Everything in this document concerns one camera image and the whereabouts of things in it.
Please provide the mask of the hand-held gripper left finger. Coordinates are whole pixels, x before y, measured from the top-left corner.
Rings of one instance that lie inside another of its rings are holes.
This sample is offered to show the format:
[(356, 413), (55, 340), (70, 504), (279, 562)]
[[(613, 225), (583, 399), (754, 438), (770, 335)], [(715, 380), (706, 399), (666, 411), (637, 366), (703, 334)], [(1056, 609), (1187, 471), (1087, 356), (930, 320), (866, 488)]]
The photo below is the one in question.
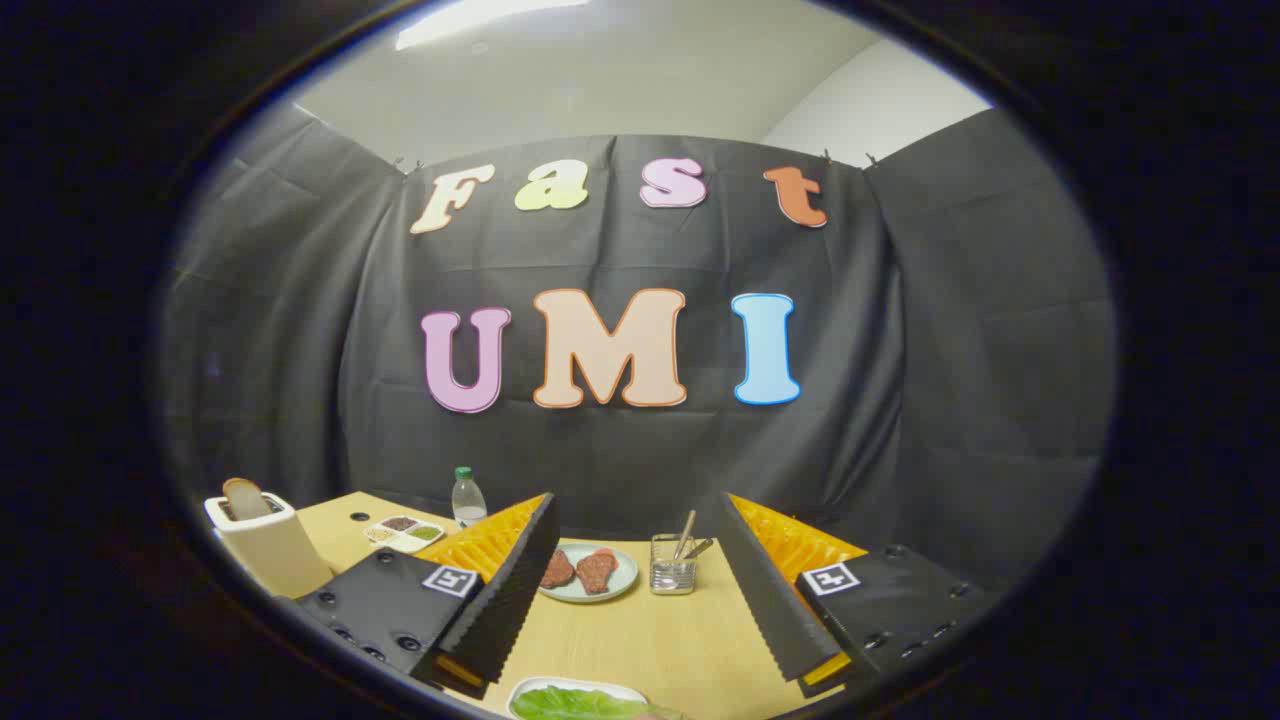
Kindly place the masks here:
[(328, 644), (480, 700), (500, 679), (561, 538), (543, 493), (412, 555), (388, 546), (297, 601)]

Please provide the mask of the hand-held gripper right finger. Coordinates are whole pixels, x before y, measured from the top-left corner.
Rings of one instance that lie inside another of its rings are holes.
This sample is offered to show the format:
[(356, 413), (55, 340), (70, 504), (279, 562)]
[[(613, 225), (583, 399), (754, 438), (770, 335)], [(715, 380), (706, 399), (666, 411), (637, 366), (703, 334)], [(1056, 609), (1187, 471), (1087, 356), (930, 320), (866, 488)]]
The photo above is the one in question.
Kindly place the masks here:
[(782, 678), (867, 691), (957, 639), (986, 591), (902, 544), (861, 550), (731, 493), (718, 543)]

